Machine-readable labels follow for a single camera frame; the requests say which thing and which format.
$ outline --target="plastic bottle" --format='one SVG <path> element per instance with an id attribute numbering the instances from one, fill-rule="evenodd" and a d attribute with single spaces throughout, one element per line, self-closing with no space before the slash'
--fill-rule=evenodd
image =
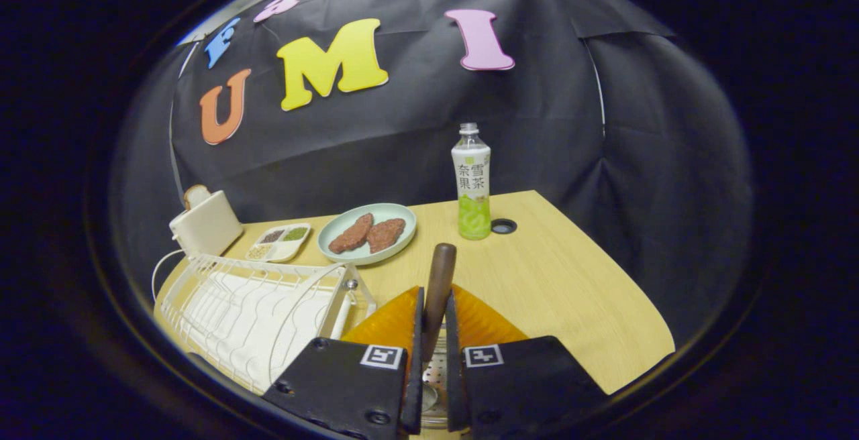
<path id="1" fill-rule="evenodd" d="M 460 141 L 450 150 L 459 190 L 460 235 L 482 239 L 491 231 L 489 158 L 491 149 L 478 137 L 476 123 L 460 125 Z"/>

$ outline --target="bottle label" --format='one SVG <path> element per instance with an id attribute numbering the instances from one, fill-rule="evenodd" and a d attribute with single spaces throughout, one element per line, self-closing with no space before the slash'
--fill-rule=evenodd
<path id="1" fill-rule="evenodd" d="M 482 239 L 491 231 L 489 213 L 490 150 L 454 150 L 456 186 L 459 190 L 460 235 Z"/>

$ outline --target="grommet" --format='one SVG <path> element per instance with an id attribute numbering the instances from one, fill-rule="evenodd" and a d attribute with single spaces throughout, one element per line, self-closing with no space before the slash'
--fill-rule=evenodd
<path id="1" fill-rule="evenodd" d="M 512 234 L 516 230 L 516 223 L 509 218 L 497 218 L 491 225 L 492 232 L 496 234 Z"/>

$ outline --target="orange letter u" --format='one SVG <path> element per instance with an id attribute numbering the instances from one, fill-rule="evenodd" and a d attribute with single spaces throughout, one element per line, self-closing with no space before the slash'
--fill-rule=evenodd
<path id="1" fill-rule="evenodd" d="M 203 110 L 200 125 L 203 130 L 203 140 L 211 146 L 216 146 L 232 137 L 245 113 L 245 79 L 251 70 L 241 70 L 227 80 L 230 87 L 230 116 L 221 124 L 217 122 L 217 98 L 223 86 L 215 86 L 200 98 L 200 108 Z"/>

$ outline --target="dish rack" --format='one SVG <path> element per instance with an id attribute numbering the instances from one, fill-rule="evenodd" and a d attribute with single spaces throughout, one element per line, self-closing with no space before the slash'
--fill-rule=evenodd
<path id="1" fill-rule="evenodd" d="M 352 264 L 290 266 L 200 254 L 160 305 L 187 352 L 263 394 L 311 339 L 339 339 L 376 303 Z"/>

